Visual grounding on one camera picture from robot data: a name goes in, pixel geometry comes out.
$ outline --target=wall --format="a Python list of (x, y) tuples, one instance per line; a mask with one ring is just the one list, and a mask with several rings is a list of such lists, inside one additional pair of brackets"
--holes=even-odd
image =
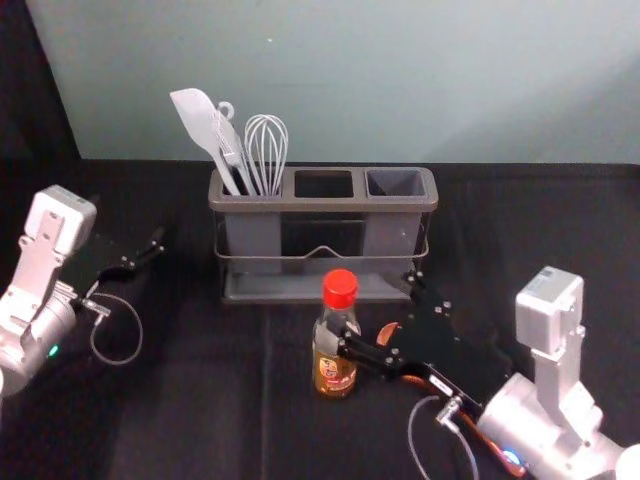
[(191, 86), (281, 116), (292, 161), (640, 158), (637, 0), (28, 4), (84, 158), (207, 158)]

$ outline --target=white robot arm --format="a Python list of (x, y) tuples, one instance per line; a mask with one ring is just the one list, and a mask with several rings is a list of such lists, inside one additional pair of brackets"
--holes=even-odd
[(640, 445), (623, 449), (599, 432), (602, 410), (580, 382), (584, 281), (545, 267), (516, 298), (516, 332), (531, 348), (535, 384), (515, 374), (478, 428), (517, 452), (541, 479), (640, 478)]
[(75, 325), (76, 294), (58, 275), (86, 242), (96, 214), (92, 203), (57, 185), (35, 195), (18, 266), (0, 298), (0, 398), (24, 388)]

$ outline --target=white spatula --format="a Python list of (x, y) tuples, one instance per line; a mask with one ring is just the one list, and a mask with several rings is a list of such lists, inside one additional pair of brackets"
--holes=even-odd
[(171, 92), (169, 95), (191, 140), (211, 155), (229, 193), (240, 195), (240, 190), (220, 154), (220, 141), (212, 128), (216, 108), (207, 94), (197, 88), (186, 88)]

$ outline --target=black tablecloth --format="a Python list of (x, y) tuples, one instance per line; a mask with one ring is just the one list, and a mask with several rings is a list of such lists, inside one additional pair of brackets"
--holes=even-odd
[[(544, 265), (586, 280), (582, 379), (605, 412), (603, 430), (640, 440), (640, 169), (627, 166), (431, 165), (440, 207), (424, 270), (459, 311), (470, 339), (497, 334), (531, 373), (514, 341), (515, 294)], [(140, 358), (99, 364), (88, 318), (30, 386), (5, 400), (3, 479), (419, 478), (406, 441), (423, 395), (363, 373), (344, 401), (316, 397), (310, 330), (317, 306), (223, 306), (207, 206), (211, 166), (84, 162), (34, 175), (0, 164), (0, 280), (18, 257), (33, 193), (50, 183), (100, 195), (95, 230), (140, 245), (174, 222), (171, 248), (130, 285), (145, 326)], [(401, 318), (402, 304), (360, 305), (367, 338)], [(127, 319), (114, 320), (131, 336)], [(460, 446), (437, 430), (435, 407), (416, 420), (416, 448), (434, 480), (470, 478)], [(508, 478), (472, 441), (482, 478)]]

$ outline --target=blue light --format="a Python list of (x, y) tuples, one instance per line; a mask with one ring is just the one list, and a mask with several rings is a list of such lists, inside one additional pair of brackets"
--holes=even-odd
[(511, 463), (515, 465), (522, 465), (518, 456), (510, 450), (504, 450), (502, 454), (509, 460)]

